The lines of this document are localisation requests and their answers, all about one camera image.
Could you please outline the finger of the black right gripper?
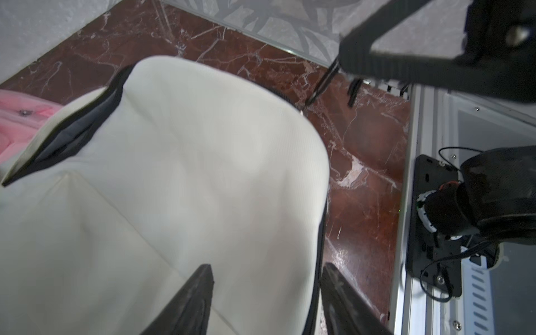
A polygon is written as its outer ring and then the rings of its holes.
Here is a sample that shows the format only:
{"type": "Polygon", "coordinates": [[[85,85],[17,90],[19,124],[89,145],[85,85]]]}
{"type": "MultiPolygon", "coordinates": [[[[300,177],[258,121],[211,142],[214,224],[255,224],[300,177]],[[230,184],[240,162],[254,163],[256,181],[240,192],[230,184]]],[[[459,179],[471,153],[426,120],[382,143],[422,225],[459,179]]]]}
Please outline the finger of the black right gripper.
{"type": "Polygon", "coordinates": [[[366,61],[374,42],[428,3],[429,0],[388,1],[341,40],[338,56],[341,68],[364,71],[360,63],[366,61]]]}
{"type": "Polygon", "coordinates": [[[353,75],[399,80],[518,103],[535,102],[535,55],[483,57],[472,65],[453,59],[341,51],[341,68],[353,75]]]}

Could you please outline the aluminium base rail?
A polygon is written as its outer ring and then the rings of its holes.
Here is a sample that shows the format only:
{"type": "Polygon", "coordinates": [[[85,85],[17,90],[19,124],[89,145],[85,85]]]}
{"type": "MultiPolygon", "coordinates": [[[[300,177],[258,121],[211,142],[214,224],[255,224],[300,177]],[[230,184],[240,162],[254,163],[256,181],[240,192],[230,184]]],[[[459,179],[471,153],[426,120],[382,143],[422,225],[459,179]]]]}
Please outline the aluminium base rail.
{"type": "Polygon", "coordinates": [[[389,327],[535,333],[535,106],[417,85],[389,327]]]}

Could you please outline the beige backpack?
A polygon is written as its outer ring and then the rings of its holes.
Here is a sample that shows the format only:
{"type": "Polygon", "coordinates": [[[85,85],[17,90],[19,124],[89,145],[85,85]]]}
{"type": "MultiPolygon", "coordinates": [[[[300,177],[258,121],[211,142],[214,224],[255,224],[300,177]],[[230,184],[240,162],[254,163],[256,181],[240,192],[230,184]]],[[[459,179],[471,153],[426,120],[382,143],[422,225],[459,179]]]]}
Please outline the beige backpack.
{"type": "Polygon", "coordinates": [[[330,173],[268,89],[128,66],[1,164],[1,333],[142,334],[208,264],[207,334],[317,334],[330,173]]]}

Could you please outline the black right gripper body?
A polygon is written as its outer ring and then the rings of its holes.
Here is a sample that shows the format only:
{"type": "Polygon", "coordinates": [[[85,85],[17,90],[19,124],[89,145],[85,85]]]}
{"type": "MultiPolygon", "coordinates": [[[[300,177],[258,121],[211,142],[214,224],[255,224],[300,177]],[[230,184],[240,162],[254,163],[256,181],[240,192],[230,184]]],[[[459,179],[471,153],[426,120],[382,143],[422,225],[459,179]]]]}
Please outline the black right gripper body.
{"type": "Polygon", "coordinates": [[[535,43],[535,2],[472,1],[464,33],[463,63],[504,58],[535,43]]]}

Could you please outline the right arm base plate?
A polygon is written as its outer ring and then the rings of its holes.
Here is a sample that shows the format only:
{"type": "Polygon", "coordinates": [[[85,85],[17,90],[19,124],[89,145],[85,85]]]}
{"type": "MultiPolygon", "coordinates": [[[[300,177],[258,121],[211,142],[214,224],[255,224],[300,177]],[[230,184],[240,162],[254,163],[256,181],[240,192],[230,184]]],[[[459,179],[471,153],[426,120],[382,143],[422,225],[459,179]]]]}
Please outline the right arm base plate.
{"type": "Polygon", "coordinates": [[[498,172],[498,150],[480,152],[460,170],[427,155],[415,160],[407,271],[439,303],[460,297],[461,261],[498,244],[503,220],[483,204],[477,188],[498,172]]]}

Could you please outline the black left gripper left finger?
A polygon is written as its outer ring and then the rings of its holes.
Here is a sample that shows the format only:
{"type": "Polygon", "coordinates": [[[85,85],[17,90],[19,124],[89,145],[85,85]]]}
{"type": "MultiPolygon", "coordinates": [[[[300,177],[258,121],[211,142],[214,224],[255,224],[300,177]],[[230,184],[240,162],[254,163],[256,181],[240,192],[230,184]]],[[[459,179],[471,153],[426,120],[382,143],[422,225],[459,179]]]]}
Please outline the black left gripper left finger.
{"type": "Polygon", "coordinates": [[[213,290],[212,267],[208,264],[199,266],[142,333],[205,335],[213,290]]]}

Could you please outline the pink backpack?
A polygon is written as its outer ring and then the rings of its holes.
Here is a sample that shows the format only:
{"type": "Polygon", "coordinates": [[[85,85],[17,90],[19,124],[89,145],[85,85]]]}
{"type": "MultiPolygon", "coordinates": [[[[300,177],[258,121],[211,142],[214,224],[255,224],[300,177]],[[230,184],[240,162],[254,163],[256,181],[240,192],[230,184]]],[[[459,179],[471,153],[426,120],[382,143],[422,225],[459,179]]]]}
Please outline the pink backpack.
{"type": "Polygon", "coordinates": [[[23,150],[63,106],[19,92],[1,90],[1,163],[23,150]]]}

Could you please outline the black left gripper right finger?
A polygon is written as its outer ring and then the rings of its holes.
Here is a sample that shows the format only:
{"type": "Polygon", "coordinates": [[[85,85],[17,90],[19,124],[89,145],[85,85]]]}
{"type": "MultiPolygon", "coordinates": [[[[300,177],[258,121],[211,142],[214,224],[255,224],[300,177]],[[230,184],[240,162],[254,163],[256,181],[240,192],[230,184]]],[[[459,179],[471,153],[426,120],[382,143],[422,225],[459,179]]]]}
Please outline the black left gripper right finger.
{"type": "Polygon", "coordinates": [[[391,334],[334,264],[324,265],[320,288],[328,334],[391,334]]]}

